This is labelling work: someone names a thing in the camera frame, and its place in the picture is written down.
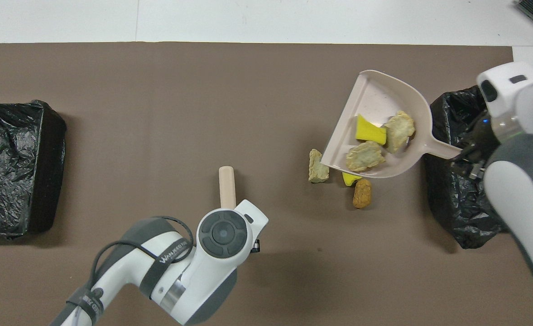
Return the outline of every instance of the beige chunk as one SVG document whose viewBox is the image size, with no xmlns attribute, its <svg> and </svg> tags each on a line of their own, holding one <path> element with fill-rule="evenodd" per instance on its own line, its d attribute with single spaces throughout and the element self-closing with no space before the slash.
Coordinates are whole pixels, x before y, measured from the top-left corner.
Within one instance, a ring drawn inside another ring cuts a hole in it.
<svg viewBox="0 0 533 326">
<path fill-rule="evenodd" d="M 365 208 L 371 203 L 371 183 L 367 179 L 361 179 L 355 184 L 355 195 L 353 195 L 353 206 Z"/>
<path fill-rule="evenodd" d="M 381 146 L 376 142 L 367 141 L 349 150 L 346 163 L 349 170 L 361 172 L 384 161 Z"/>
<path fill-rule="evenodd" d="M 397 114 L 384 124 L 387 128 L 387 151 L 395 153 L 405 142 L 407 137 L 415 132 L 413 119 L 403 111 L 397 111 Z"/>
<path fill-rule="evenodd" d="M 322 154 L 316 149 L 308 153 L 308 181 L 312 183 L 325 182 L 329 179 L 329 167 L 321 163 Z"/>
</svg>

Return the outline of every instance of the brown table surface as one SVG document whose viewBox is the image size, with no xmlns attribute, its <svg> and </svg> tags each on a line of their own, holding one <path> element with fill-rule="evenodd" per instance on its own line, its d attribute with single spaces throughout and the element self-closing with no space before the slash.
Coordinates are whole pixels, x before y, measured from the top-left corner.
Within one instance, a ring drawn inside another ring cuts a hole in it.
<svg viewBox="0 0 533 326">
<path fill-rule="evenodd" d="M 63 189 L 43 235 L 0 239 L 0 325 L 47 324 L 98 250 L 134 221 L 196 227 L 219 206 L 217 169 L 270 223 L 262 252 L 206 325 L 531 325 L 533 278 L 510 235 L 462 250 L 432 217 L 420 163 L 371 180 L 307 181 L 357 74 L 428 100 L 512 60 L 507 47 L 236 43 L 0 45 L 0 103 L 41 99 L 67 122 Z M 133 286 L 99 325 L 174 325 Z"/>
</svg>

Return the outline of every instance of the white floor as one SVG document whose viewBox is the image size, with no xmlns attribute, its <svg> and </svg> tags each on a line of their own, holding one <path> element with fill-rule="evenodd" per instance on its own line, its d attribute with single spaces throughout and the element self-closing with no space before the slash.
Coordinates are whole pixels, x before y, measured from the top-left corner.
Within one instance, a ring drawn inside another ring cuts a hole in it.
<svg viewBox="0 0 533 326">
<path fill-rule="evenodd" d="M 533 65 L 513 0 L 0 0 L 0 43 L 128 41 L 505 45 Z"/>
</svg>

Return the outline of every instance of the velcro strap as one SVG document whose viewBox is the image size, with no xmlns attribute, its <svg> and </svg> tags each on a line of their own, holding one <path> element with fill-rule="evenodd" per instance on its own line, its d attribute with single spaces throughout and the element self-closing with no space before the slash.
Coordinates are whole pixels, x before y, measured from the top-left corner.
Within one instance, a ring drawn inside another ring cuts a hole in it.
<svg viewBox="0 0 533 326">
<path fill-rule="evenodd" d="M 101 300 L 99 300 L 95 293 L 85 287 L 78 288 L 67 299 L 67 302 L 81 307 L 91 319 L 91 325 L 94 325 L 103 314 L 103 303 L 101 303 Z"/>
<path fill-rule="evenodd" d="M 142 283 L 139 285 L 139 290 L 146 296 L 152 299 L 152 292 L 158 283 L 159 279 L 168 269 L 171 262 L 174 261 L 180 254 L 188 250 L 190 242 L 184 238 L 177 240 L 164 250 L 160 256 L 154 261 L 148 272 L 144 276 Z"/>
</svg>

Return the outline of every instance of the black plastic bag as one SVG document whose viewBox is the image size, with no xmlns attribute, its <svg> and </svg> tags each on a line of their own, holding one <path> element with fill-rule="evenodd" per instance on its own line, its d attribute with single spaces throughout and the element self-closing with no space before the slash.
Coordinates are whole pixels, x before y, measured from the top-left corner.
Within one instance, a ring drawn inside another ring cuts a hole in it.
<svg viewBox="0 0 533 326">
<path fill-rule="evenodd" d="M 430 106 L 436 139 L 462 147 L 470 136 L 466 129 L 486 105 L 477 86 L 444 93 Z M 481 179 L 472 180 L 451 171 L 433 155 L 423 157 L 427 198 L 434 218 L 464 249 L 483 246 L 502 230 L 497 213 L 487 200 Z"/>
<path fill-rule="evenodd" d="M 0 104 L 0 236 L 53 225 L 63 179 L 65 122 L 47 103 Z"/>
</svg>

